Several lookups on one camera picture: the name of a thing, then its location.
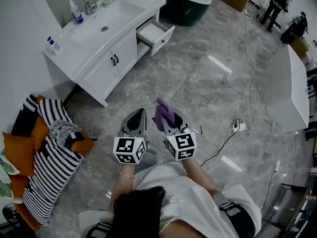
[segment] bracelet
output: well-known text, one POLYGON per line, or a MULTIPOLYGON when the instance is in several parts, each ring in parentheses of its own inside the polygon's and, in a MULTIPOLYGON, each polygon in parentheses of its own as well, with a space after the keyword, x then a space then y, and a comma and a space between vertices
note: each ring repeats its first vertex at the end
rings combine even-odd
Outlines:
POLYGON ((121 170, 119 170, 119 173, 122 174, 123 176, 125 176, 125 177, 127 177, 127 178, 133 180, 133 177, 127 176, 126 174, 124 174, 123 172, 121 172, 121 170))

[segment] cabinet handle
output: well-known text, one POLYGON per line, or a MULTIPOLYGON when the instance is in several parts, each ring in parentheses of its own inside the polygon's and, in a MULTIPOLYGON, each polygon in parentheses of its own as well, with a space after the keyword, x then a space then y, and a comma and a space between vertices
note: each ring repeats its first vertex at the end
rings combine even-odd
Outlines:
POLYGON ((119 63, 119 58, 117 57, 116 54, 114 54, 114 57, 117 58, 117 63, 119 63))
POLYGON ((116 63, 115 63, 114 59, 113 59, 113 58, 110 58, 110 59, 111 59, 111 61, 112 61, 113 66, 115 66, 116 63))

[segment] cabinet door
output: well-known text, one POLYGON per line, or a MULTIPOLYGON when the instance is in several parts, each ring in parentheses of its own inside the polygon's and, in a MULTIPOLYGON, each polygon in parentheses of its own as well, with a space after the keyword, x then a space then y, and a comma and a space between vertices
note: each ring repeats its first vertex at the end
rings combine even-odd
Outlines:
POLYGON ((111 53, 117 64, 121 77, 123 77, 137 62, 138 48, 135 30, 119 40, 111 48, 111 53))
POLYGON ((121 77, 111 52, 106 52, 85 81, 104 99, 119 83, 121 77))

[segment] drain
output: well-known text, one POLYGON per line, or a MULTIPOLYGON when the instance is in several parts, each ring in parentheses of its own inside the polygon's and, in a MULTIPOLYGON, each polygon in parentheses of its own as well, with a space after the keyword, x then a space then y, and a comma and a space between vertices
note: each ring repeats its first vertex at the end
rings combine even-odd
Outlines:
POLYGON ((104 27, 101 29, 101 31, 102 31, 102 32, 105 32, 105 31, 108 30, 108 29, 109 29, 109 27, 104 26, 104 27))

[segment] bathtub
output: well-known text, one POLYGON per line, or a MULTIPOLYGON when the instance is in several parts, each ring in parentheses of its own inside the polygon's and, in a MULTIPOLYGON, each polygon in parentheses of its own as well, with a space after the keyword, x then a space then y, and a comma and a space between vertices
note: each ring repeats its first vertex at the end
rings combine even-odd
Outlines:
POLYGON ((166 0, 163 15, 178 25, 195 25, 205 14, 211 0, 166 0))

